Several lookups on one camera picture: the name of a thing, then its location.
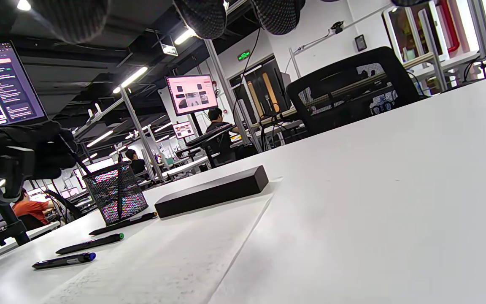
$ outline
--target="blue pen cap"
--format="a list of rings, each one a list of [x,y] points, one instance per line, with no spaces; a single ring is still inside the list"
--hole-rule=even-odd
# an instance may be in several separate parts
[[[89,261],[93,261],[97,257],[97,255],[94,252],[92,252],[88,254],[86,257],[89,259]]]

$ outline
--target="green exit sign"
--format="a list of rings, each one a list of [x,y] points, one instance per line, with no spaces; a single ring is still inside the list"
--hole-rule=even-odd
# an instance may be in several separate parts
[[[239,55],[238,59],[239,59],[239,61],[242,61],[242,60],[245,60],[249,57],[251,57],[251,52],[247,51],[247,52]]]

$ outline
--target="mesh pen holder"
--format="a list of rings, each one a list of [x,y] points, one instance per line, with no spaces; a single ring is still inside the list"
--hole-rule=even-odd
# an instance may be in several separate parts
[[[131,162],[120,162],[83,177],[106,225],[128,219],[148,207],[130,165]]]

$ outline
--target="black rectangular box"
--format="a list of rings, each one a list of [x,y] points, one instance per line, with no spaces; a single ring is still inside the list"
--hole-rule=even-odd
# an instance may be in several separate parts
[[[181,214],[258,194],[269,183],[264,166],[166,195],[155,203],[159,217]]]

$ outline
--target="black pen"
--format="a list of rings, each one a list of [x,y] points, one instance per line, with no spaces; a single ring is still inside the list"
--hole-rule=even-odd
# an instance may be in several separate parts
[[[46,269],[46,268],[54,268],[54,267],[87,263],[93,261],[96,256],[97,255],[92,252],[75,254],[71,256],[66,256],[64,258],[54,258],[53,260],[37,262],[33,264],[32,267],[35,269]]]
[[[91,231],[91,232],[89,232],[89,235],[100,235],[100,234],[107,233],[107,232],[110,232],[110,231],[113,231],[113,230],[116,230],[116,229],[120,229],[120,228],[123,228],[123,227],[130,226],[130,225],[133,225],[133,224],[136,224],[136,223],[145,222],[147,220],[154,219],[155,217],[157,217],[156,212],[146,213],[146,214],[142,215],[141,217],[137,217],[135,219],[125,220],[121,223],[117,223],[117,224],[114,224],[114,225],[110,225],[108,227],[104,227],[104,228],[101,228],[101,229]]]
[[[116,234],[109,235],[107,237],[103,237],[101,239],[91,240],[80,244],[61,248],[60,250],[56,251],[56,254],[68,254],[71,252],[77,252],[77,251],[86,250],[97,246],[115,243],[117,241],[123,240],[124,237],[125,235],[123,233],[116,233]]]

